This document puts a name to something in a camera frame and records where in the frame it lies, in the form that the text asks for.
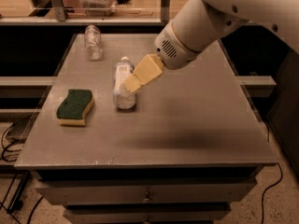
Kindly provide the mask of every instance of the clear plastic bottle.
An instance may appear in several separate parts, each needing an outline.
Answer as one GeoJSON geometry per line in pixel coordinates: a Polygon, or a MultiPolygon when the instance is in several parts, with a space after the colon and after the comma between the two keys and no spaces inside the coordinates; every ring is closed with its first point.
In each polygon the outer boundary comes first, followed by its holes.
{"type": "Polygon", "coordinates": [[[121,58],[120,63],[115,65],[113,102],[117,108],[132,108],[136,103],[135,94],[124,87],[124,81],[133,73],[133,70],[133,64],[125,56],[121,58]]]}
{"type": "Polygon", "coordinates": [[[88,59],[91,61],[100,60],[103,56],[101,32],[94,25],[89,25],[85,29],[84,48],[88,59]]]}

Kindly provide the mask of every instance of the table surface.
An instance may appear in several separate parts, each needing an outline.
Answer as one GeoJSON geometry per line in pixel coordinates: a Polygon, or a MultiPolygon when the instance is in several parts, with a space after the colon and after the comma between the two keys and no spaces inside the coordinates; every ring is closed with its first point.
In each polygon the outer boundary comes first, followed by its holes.
{"type": "Polygon", "coordinates": [[[104,57],[89,62],[78,35],[15,167],[87,169],[219,167],[277,162],[218,42],[189,66],[164,70],[136,96],[135,109],[112,100],[115,64],[154,53],[156,35],[102,35],[104,57]],[[86,127],[60,126],[69,89],[89,89],[86,127]]]}

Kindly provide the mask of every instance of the cable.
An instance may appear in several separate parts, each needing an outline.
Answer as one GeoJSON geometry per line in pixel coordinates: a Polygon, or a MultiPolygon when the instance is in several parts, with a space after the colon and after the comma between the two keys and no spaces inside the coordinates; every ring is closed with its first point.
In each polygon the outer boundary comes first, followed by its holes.
{"type": "MultiPolygon", "coordinates": [[[[265,125],[267,126],[267,130],[268,130],[267,140],[268,140],[268,143],[270,143],[270,128],[269,128],[269,124],[268,124],[267,121],[265,121],[264,123],[265,123],[265,125]]],[[[282,169],[281,169],[281,166],[280,166],[279,162],[278,162],[278,168],[279,168],[279,170],[280,170],[280,178],[279,178],[279,180],[276,181],[274,184],[270,185],[268,188],[266,188],[266,189],[263,191],[263,194],[262,194],[262,221],[261,221],[262,224],[263,224],[263,216],[264,216],[264,214],[263,214],[263,199],[264,199],[264,195],[265,195],[265,193],[266,193],[269,189],[273,188],[273,187],[276,186],[278,183],[280,183],[281,180],[282,180],[282,178],[283,178],[283,173],[282,173],[282,169]]]]}
{"type": "Polygon", "coordinates": [[[3,161],[6,161],[6,162],[14,162],[18,159],[18,156],[20,153],[15,153],[15,152],[20,152],[21,149],[17,149],[17,150],[9,150],[10,147],[14,146],[14,145],[18,145],[18,142],[12,142],[10,143],[9,145],[7,145],[6,147],[4,146],[4,136],[6,135],[6,133],[14,126],[16,126],[18,123],[20,123],[21,121],[25,120],[25,119],[28,119],[30,117],[32,117],[34,114],[31,114],[29,116],[26,116],[25,118],[23,119],[20,119],[16,122],[14,122],[13,124],[11,124],[8,128],[5,129],[5,131],[2,133],[2,136],[1,136],[1,146],[2,146],[2,153],[1,153],[1,158],[0,160],[3,160],[3,161]],[[15,154],[10,154],[10,155],[6,155],[6,152],[10,152],[10,153],[15,153],[15,154]]]}
{"type": "Polygon", "coordinates": [[[281,170],[281,167],[280,167],[279,163],[278,163],[278,167],[279,167],[279,170],[280,170],[280,178],[279,178],[279,180],[278,180],[277,182],[275,182],[274,184],[270,185],[268,188],[266,188],[266,189],[263,191],[263,194],[262,194],[262,221],[261,221],[262,224],[263,224],[263,198],[264,198],[264,195],[265,195],[265,193],[266,193],[269,189],[273,188],[273,187],[276,186],[278,183],[280,183],[280,181],[281,181],[282,178],[283,178],[283,173],[282,173],[282,170],[281,170]]]}
{"type": "Polygon", "coordinates": [[[18,159],[18,156],[20,154],[21,149],[9,150],[10,147],[13,147],[13,146],[16,146],[16,145],[18,145],[18,142],[10,143],[6,147],[4,147],[4,149],[1,152],[1,158],[0,158],[0,160],[6,161],[6,162],[14,162],[14,161],[16,161],[18,159]],[[13,154],[9,154],[9,155],[5,156],[6,152],[13,152],[13,154]],[[7,159],[7,158],[14,157],[14,156],[17,156],[17,157],[15,159],[9,159],[9,160],[7,159]]]}
{"type": "Polygon", "coordinates": [[[34,214],[36,208],[38,207],[38,205],[40,204],[40,202],[43,200],[44,197],[40,197],[40,199],[36,202],[34,208],[32,209],[29,217],[28,217],[28,220],[27,220],[27,224],[30,224],[30,221],[31,221],[31,218],[32,218],[32,215],[34,214]]]}
{"type": "Polygon", "coordinates": [[[10,214],[9,212],[8,212],[8,210],[4,207],[4,205],[2,204],[2,203],[0,203],[0,206],[1,207],[3,207],[4,208],[4,210],[6,210],[7,211],[7,214],[9,214],[12,218],[14,218],[15,219],[15,221],[17,221],[18,222],[18,224],[21,224],[20,222],[19,222],[19,220],[16,218],[16,217],[14,217],[12,214],[10,214]]]}
{"type": "MultiPolygon", "coordinates": [[[[33,214],[34,214],[36,208],[38,207],[38,205],[40,204],[40,202],[43,200],[43,198],[44,198],[44,197],[40,197],[39,200],[36,202],[34,208],[32,209],[32,211],[31,211],[31,213],[30,213],[30,215],[29,215],[29,217],[28,217],[27,224],[30,224],[30,222],[31,222],[31,218],[32,218],[32,216],[33,216],[33,214]]],[[[12,218],[14,218],[14,219],[18,222],[18,224],[21,224],[21,223],[19,222],[19,220],[18,220],[16,217],[14,217],[12,214],[10,214],[10,213],[8,212],[8,210],[4,207],[4,205],[3,205],[2,203],[0,203],[0,206],[3,207],[3,208],[6,210],[7,214],[9,214],[12,218]]]]}

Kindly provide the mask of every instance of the scrub pad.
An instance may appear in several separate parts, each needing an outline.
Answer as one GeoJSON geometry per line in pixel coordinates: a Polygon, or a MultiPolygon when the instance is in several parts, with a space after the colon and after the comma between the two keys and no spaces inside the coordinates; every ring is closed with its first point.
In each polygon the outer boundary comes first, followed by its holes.
{"type": "Polygon", "coordinates": [[[93,104],[90,90],[68,90],[67,97],[57,109],[56,117],[61,125],[85,126],[85,117],[93,104]]]}

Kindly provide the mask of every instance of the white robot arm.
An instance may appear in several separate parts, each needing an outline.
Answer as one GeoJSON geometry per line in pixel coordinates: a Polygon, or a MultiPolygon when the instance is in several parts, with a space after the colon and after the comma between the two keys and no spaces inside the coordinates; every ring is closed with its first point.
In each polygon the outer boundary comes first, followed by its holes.
{"type": "Polygon", "coordinates": [[[179,69],[247,21],[299,52],[299,0],[189,0],[157,36],[157,53],[166,68],[179,69]]]}

